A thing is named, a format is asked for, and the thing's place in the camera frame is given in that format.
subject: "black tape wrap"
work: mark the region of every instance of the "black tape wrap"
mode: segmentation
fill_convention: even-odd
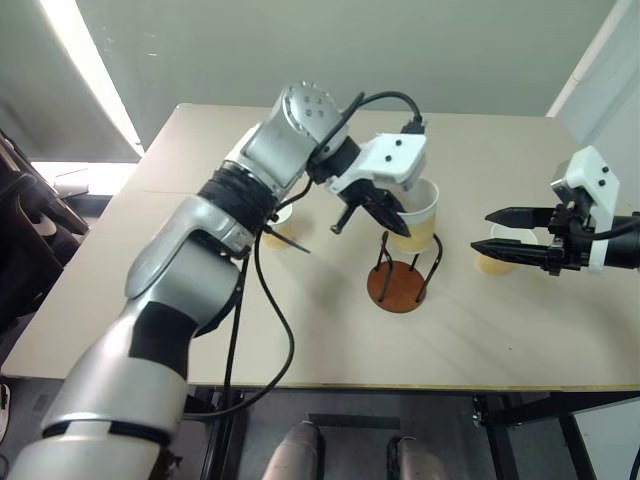
[[[227,162],[198,193],[255,235],[276,207],[271,190],[239,165]]]

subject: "light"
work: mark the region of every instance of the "light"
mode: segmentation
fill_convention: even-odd
[[[138,133],[100,58],[75,0],[40,0],[40,6],[58,40],[109,120],[131,148],[142,155],[144,150]]]

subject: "robotic arm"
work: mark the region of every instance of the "robotic arm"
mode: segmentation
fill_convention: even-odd
[[[232,260],[249,255],[305,171],[347,204],[334,232],[363,206],[408,235],[398,198],[424,167],[421,118],[405,126],[411,133],[381,134],[362,149],[348,137],[347,119],[313,84],[282,91],[268,120],[242,137],[135,260],[120,317],[74,366],[43,420],[42,440],[22,451],[10,478],[160,476],[182,417],[190,341],[236,305]]]
[[[620,182],[594,147],[562,163],[551,181],[561,202],[555,208],[508,207],[486,219],[511,228],[546,227],[549,246],[489,239],[474,242],[478,252],[506,262],[536,265],[560,275],[565,269],[640,267],[640,212],[615,216]]]

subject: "table top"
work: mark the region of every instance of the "table top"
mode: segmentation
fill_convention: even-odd
[[[3,373],[66,377],[118,316],[136,255],[268,111],[179,106],[66,267]],[[408,116],[358,112],[351,135],[362,142],[377,132],[398,131]],[[382,229],[358,211],[342,235],[332,234],[329,226],[342,203],[315,186],[293,213],[296,238],[312,253],[261,249],[263,271],[296,338],[295,359],[281,385],[524,390],[640,384],[637,272],[563,272],[554,278],[517,266],[489,276],[476,270],[476,253],[469,247],[488,236],[490,225],[483,218],[493,210],[554,205],[549,179],[579,146],[555,119],[453,114],[426,119],[423,176],[440,187],[436,232],[444,258],[425,302],[398,315],[369,299],[366,278]],[[536,233],[541,243],[548,242],[546,232]],[[423,272],[434,248],[420,257]],[[393,248],[391,253],[410,259]],[[226,319],[192,343],[191,383],[222,383],[231,323]],[[286,336],[252,265],[234,383],[266,383],[286,353]]]

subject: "silver robotic arm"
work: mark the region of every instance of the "silver robotic arm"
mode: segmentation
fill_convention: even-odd
[[[42,440],[22,451],[11,479],[161,473],[182,417],[190,341],[236,305],[233,259],[250,253],[305,171],[347,203],[336,233],[360,205],[383,226],[407,233],[398,198],[424,166],[426,137],[379,135],[360,149],[347,128],[315,85],[282,91],[269,119],[245,134],[138,256],[120,317],[74,366],[43,420]]]

